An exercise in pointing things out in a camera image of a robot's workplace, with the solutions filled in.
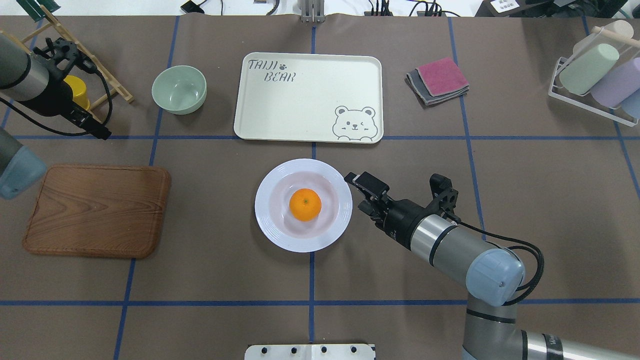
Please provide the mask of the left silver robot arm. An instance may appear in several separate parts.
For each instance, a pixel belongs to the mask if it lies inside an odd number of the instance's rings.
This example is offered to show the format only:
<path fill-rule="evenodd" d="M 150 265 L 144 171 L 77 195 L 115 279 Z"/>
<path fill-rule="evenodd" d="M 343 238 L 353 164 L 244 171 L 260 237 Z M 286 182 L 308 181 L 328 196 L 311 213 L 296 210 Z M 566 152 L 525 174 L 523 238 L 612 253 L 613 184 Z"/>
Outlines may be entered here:
<path fill-rule="evenodd" d="M 25 106 L 43 117 L 61 116 L 80 128 L 77 136 L 91 135 L 103 141 L 111 136 L 100 122 L 73 100 L 73 89 L 65 79 L 73 70 L 98 75 L 104 88 L 105 76 L 78 46 L 66 39 L 46 39 L 45 48 L 26 52 L 8 35 L 1 35 L 1 102 L 19 115 L 24 112 L 10 103 Z M 14 199 L 47 171 L 45 163 L 7 130 L 1 130 L 0 192 L 3 199 Z"/>

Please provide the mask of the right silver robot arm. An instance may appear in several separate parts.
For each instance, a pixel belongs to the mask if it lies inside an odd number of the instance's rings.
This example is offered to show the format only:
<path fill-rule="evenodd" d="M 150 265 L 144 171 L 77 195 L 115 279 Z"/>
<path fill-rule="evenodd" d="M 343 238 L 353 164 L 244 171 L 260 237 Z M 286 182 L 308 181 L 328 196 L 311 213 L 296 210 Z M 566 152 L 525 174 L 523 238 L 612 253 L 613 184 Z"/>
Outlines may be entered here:
<path fill-rule="evenodd" d="M 482 239 L 483 230 L 455 215 L 458 191 L 450 178 L 435 173 L 433 199 L 420 206 L 394 200 L 389 185 L 368 172 L 348 173 L 345 182 L 364 199 L 358 208 L 375 226 L 468 292 L 464 360 L 632 360 L 633 355 L 574 341 L 551 333 L 517 328 L 517 305 L 533 291 L 544 271 L 537 246 L 513 240 L 502 247 Z"/>

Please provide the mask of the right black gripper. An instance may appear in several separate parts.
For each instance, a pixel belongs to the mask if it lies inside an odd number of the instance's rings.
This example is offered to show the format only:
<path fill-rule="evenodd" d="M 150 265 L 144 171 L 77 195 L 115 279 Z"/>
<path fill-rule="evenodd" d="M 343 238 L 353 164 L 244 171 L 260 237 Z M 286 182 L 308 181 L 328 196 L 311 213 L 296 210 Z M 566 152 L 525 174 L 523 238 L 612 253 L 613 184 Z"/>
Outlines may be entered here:
<path fill-rule="evenodd" d="M 350 172 L 343 180 L 365 197 L 382 196 L 379 199 L 362 200 L 358 209 L 370 217 L 375 227 L 387 237 L 405 248 L 411 248 L 413 234 L 418 224 L 426 217 L 426 209 L 409 199 L 391 199 L 386 195 L 390 189 L 389 185 L 366 171 L 362 174 Z"/>

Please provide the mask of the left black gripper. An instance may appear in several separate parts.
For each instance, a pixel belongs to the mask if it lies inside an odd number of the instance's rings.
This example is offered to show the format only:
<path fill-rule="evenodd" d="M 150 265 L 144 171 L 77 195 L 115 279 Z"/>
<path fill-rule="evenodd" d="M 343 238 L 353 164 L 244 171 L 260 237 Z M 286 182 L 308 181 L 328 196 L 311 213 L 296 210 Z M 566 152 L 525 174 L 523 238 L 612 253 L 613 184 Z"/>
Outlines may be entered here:
<path fill-rule="evenodd" d="M 62 116 L 96 139 L 107 141 L 112 136 L 112 132 L 90 111 L 73 102 L 71 87 L 64 80 L 49 80 L 44 90 L 30 100 L 30 108 L 40 116 Z"/>

